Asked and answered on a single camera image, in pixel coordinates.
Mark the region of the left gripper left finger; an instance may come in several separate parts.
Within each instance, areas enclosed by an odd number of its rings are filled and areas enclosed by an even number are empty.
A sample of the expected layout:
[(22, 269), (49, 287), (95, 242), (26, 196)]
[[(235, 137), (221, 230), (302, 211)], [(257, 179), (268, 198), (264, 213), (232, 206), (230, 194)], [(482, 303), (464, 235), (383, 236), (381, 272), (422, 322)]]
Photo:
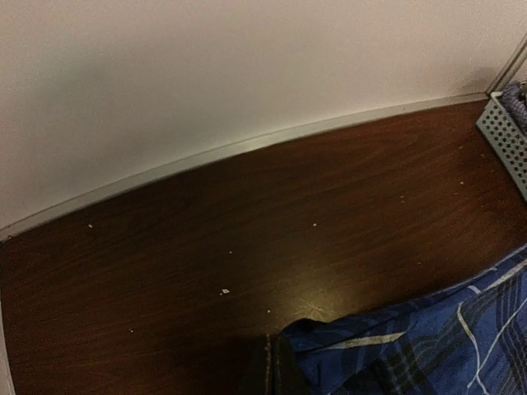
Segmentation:
[(240, 381), (238, 394), (271, 395), (273, 388), (273, 338), (269, 334), (258, 337)]

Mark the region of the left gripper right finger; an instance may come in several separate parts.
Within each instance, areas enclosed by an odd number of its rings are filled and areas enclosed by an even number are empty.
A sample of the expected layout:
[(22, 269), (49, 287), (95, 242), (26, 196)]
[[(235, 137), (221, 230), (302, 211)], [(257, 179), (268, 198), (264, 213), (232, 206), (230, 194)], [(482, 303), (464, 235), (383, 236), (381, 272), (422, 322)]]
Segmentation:
[(279, 335), (274, 342), (274, 393), (307, 394), (305, 378), (296, 362), (294, 350), (283, 335)]

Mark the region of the blue plaid long sleeve shirt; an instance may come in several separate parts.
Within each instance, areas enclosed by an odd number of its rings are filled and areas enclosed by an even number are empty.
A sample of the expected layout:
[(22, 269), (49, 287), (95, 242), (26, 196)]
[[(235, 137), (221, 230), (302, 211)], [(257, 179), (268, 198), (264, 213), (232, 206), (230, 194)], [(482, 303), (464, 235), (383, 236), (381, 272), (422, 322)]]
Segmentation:
[(313, 394), (523, 394), (526, 251), (430, 295), (284, 334)]

